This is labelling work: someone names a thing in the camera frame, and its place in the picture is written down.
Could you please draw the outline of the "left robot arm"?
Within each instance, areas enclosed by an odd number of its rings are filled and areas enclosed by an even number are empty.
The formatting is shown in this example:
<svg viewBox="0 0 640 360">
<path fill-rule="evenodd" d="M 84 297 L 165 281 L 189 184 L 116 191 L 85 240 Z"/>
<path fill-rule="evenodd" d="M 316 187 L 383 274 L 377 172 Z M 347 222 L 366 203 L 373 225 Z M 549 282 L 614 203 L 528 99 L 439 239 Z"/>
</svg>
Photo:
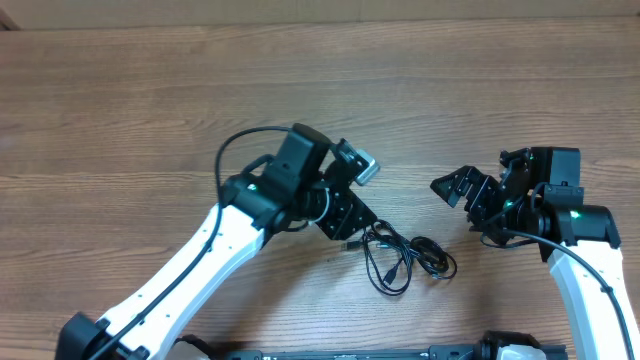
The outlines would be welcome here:
<svg viewBox="0 0 640 360">
<path fill-rule="evenodd" d="M 98 320 L 77 313 L 63 326 L 56 358 L 164 359 L 221 284 L 274 235 L 317 226 L 342 241 L 375 222 L 351 189 L 379 171 L 371 155 L 300 123 L 281 131 L 276 154 L 215 180 L 217 203 L 148 282 Z"/>
</svg>

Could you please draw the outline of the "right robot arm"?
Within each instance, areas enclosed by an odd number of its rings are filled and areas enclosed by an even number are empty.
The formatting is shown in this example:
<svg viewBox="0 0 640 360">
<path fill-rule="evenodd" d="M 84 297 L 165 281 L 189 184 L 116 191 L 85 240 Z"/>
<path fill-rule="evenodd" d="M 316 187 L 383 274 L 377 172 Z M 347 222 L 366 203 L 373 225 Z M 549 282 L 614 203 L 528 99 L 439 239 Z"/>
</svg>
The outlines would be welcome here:
<svg viewBox="0 0 640 360">
<path fill-rule="evenodd" d="M 465 165 L 430 187 L 450 207 L 467 201 L 470 229 L 483 245 L 538 245 L 561 293 L 578 358 L 638 358 L 621 237 L 607 207 L 584 202 L 579 149 L 528 147 L 502 152 L 499 162 L 498 178 Z"/>
</svg>

